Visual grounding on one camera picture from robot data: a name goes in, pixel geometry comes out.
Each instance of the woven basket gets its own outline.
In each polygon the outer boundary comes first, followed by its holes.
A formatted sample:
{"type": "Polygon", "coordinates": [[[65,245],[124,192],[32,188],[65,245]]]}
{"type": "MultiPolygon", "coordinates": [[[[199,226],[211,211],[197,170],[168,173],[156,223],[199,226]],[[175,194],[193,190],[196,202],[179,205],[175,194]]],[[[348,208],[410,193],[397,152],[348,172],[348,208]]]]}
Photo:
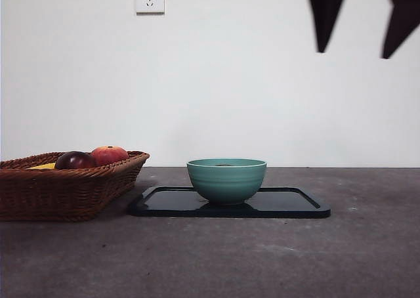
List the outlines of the woven basket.
{"type": "Polygon", "coordinates": [[[0,221],[87,221],[114,198],[132,189],[144,152],[88,169],[27,169],[52,163],[51,152],[0,163],[0,221]]]}

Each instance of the green ceramic bowl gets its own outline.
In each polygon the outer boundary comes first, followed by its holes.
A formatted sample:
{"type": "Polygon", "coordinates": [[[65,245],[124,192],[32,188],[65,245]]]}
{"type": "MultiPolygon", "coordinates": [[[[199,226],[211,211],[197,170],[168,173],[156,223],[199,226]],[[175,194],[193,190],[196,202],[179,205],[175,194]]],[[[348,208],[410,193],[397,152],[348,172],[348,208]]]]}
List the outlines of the green ceramic bowl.
{"type": "Polygon", "coordinates": [[[211,203],[235,205],[257,193],[267,163],[261,160],[218,158],[186,164],[192,186],[211,203]]]}

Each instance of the red apple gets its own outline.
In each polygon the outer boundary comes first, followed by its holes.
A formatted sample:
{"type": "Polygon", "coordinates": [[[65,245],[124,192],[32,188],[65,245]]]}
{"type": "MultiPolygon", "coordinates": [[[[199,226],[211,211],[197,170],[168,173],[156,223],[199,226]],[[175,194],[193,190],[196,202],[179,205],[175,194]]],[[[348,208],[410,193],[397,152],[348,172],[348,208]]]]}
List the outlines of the red apple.
{"type": "Polygon", "coordinates": [[[85,169],[96,167],[95,159],[85,152],[66,152],[58,157],[55,169],[85,169]]]}
{"type": "Polygon", "coordinates": [[[92,157],[98,165],[108,165],[109,163],[129,159],[129,153],[118,146],[102,146],[91,152],[92,157]]]}

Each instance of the gray table surface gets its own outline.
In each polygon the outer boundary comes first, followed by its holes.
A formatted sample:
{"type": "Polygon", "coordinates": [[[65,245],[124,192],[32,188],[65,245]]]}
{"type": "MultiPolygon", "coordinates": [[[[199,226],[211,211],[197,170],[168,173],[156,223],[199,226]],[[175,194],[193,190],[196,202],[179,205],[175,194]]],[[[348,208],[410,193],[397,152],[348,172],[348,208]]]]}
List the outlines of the gray table surface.
{"type": "Polygon", "coordinates": [[[133,217],[146,188],[190,186],[145,167],[84,223],[0,223],[2,298],[420,297],[420,169],[270,168],[326,219],[133,217]]]}

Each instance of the black tray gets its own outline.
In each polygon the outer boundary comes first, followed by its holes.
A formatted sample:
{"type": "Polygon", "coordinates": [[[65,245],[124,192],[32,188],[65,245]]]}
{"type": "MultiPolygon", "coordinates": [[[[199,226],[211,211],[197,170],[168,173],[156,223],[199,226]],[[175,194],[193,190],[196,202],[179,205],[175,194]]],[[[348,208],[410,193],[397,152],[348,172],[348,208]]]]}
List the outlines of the black tray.
{"type": "Polygon", "coordinates": [[[151,217],[264,217],[326,218],[328,205],[298,188],[260,188],[245,203],[221,206],[209,203],[194,188],[155,186],[128,206],[133,216],[151,217]]]}

